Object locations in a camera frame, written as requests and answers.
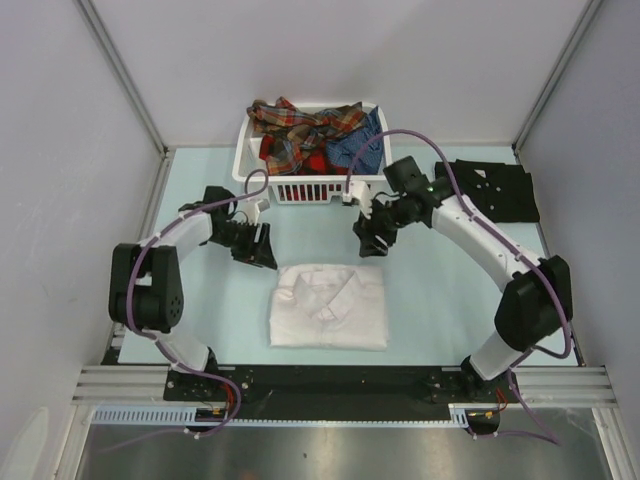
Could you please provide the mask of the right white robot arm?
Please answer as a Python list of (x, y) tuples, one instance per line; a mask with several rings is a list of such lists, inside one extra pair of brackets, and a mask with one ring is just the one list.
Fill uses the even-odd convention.
[(569, 356), (573, 305), (570, 268), (563, 258), (542, 258), (518, 245), (472, 204), (452, 174), (430, 180), (412, 157), (405, 157), (387, 166), (384, 176), (393, 192), (387, 202), (361, 180), (347, 179), (343, 188), (343, 203), (360, 209), (353, 225), (360, 256), (387, 255), (398, 230), (422, 223), (468, 254), (502, 294), (493, 332), (461, 364), (461, 388), (469, 399), (486, 400), (497, 380), (556, 331), (565, 342), (559, 357)]

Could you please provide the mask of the blue checked shirt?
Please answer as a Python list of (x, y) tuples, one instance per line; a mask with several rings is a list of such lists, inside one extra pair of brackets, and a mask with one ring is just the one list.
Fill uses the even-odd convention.
[[(364, 126), (342, 139), (330, 141), (326, 145), (329, 163), (336, 170), (347, 172), (360, 148), (372, 137), (380, 134), (382, 127), (379, 107), (376, 106), (366, 116)], [(356, 162), (353, 174), (376, 175), (384, 157), (384, 143), (381, 139), (370, 143)]]

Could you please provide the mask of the white long sleeve shirt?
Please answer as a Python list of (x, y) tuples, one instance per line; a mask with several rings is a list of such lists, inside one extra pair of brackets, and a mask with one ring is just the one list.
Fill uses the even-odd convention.
[(390, 339), (383, 270), (283, 267), (271, 297), (272, 347), (384, 351)]

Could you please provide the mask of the aluminium corner post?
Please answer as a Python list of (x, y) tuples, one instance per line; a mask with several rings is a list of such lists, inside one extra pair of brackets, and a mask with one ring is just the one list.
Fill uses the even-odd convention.
[(589, 0), (585, 3), (578, 19), (576, 20), (571, 32), (562, 46), (558, 57), (556, 58), (552, 69), (547, 76), (541, 91), (537, 95), (533, 106), (527, 113), (524, 122), (519, 128), (514, 140), (511, 144), (511, 149), (515, 157), (520, 155), (522, 148), (524, 147), (531, 132), (536, 126), (546, 106), (554, 95), (555, 91), (559, 87), (561, 80), (563, 79), (568, 67), (570, 66), (573, 58), (581, 47), (582, 42), (587, 36), (591, 26), (596, 20), (598, 14), (602, 10), (605, 1), (603, 0)]
[(95, 3), (90, 0), (74, 0), (81, 18), (85, 22), (89, 33), (96, 42), (106, 64), (120, 86), (125, 99), (129, 103), (134, 115), (142, 126), (144, 133), (153, 145), (160, 159), (164, 159), (168, 147), (162, 139), (142, 95), (127, 67), (106, 23), (102, 19)]

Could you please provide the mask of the left aluminium corner post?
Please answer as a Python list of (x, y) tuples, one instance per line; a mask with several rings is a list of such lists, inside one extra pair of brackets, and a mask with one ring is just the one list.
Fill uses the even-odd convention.
[(144, 133), (153, 145), (160, 159), (164, 159), (168, 147), (162, 139), (142, 95), (127, 67), (106, 23), (102, 19), (95, 3), (90, 0), (74, 0), (81, 18), (85, 22), (89, 33), (96, 42), (106, 64), (120, 86), (125, 99), (129, 103), (134, 115), (142, 126)]

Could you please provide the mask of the red black plaid shirt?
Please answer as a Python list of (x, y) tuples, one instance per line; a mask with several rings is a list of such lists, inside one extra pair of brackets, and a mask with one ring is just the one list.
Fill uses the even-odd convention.
[(324, 153), (312, 153), (301, 167), (283, 175), (275, 186), (275, 198), (284, 204), (325, 204), (344, 190), (347, 169), (333, 165)]

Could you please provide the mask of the brown plaid shirt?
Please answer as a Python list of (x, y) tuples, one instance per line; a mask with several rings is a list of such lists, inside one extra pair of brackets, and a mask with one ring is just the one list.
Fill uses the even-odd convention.
[(259, 157), (271, 176), (297, 171), (312, 153), (326, 155), (328, 142), (363, 127), (367, 116), (360, 103), (309, 113), (284, 97), (273, 105), (256, 100), (246, 112), (254, 130), (267, 142)]

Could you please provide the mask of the folded black shirt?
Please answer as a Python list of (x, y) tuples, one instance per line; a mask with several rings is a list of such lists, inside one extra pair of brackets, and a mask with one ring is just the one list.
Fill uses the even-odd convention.
[(538, 223), (530, 173), (521, 165), (457, 159), (449, 163), (464, 203), (493, 223)]

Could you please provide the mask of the white plastic laundry basket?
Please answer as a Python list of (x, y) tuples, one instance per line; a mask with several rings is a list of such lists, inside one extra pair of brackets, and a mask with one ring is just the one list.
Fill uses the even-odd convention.
[[(298, 109), (304, 112), (309, 112), (309, 113), (315, 113), (325, 108), (340, 107), (344, 105), (353, 105), (356, 103), (360, 103), (362, 105), (364, 112), (368, 114), (372, 109), (378, 106), (376, 104), (363, 102), (363, 101), (358, 101), (351, 104), (339, 104), (339, 103), (298, 104), (293, 102), (291, 103), (294, 104)], [(379, 107), (379, 119), (382, 127), (382, 132), (385, 132), (388, 130), (388, 124), (382, 108), (380, 106), (378, 107)], [(390, 146), (389, 139), (383, 138), (381, 140), (384, 143), (384, 157), (380, 164), (378, 173), (376, 175), (355, 175), (353, 174), (354, 167), (350, 166), (347, 171), (347, 174), (343, 177), (340, 177), (340, 180), (344, 181), (344, 188), (345, 188), (345, 182), (347, 180), (362, 180), (371, 189), (376, 189), (384, 184), (384, 176), (382, 175), (382, 169), (391, 163), (391, 146)], [(233, 170), (232, 170), (232, 176), (236, 181), (243, 183), (245, 182), (245, 180), (249, 178), (249, 174), (252, 171), (257, 169), (266, 170), (265, 163), (259, 157), (260, 148), (266, 144), (267, 142), (263, 139), (263, 136), (254, 130), (253, 123), (249, 119), (246, 112), (246, 117), (243, 120), (240, 133), (238, 136), (238, 142), (236, 146), (236, 153), (235, 153)], [(286, 178), (283, 178), (283, 176), (271, 176), (269, 173), (268, 175), (269, 175), (269, 190), (275, 198), (276, 184), (286, 181)]]

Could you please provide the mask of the right aluminium corner post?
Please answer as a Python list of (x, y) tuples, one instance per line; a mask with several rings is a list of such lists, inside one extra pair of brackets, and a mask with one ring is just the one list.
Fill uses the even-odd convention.
[(589, 0), (585, 3), (578, 19), (576, 20), (571, 32), (562, 46), (558, 57), (556, 58), (552, 69), (547, 76), (541, 91), (537, 95), (533, 106), (527, 113), (524, 122), (519, 128), (514, 140), (511, 144), (511, 149), (515, 157), (520, 155), (522, 148), (524, 147), (531, 132), (536, 126), (546, 106), (554, 95), (555, 91), (559, 87), (561, 80), (563, 79), (568, 67), (570, 66), (573, 58), (581, 47), (582, 42), (587, 36), (591, 26), (596, 20), (598, 14), (602, 10), (605, 1), (603, 0)]

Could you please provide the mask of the aluminium frame rail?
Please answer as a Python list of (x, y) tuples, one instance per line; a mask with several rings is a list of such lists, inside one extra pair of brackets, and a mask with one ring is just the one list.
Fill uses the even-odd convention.
[(85, 366), (78, 378), (72, 403), (162, 404), (168, 371), (164, 365)]

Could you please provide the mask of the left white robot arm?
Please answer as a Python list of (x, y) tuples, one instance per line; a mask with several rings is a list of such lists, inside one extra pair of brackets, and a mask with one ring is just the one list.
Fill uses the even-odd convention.
[(137, 243), (120, 243), (112, 253), (108, 311), (111, 320), (150, 341), (173, 370), (187, 374), (197, 398), (214, 397), (222, 386), (239, 388), (218, 372), (212, 349), (178, 331), (185, 311), (181, 263), (209, 243), (225, 247), (233, 260), (275, 270), (270, 225), (259, 221), (269, 208), (262, 188), (240, 196), (221, 186), (179, 208), (171, 223)]

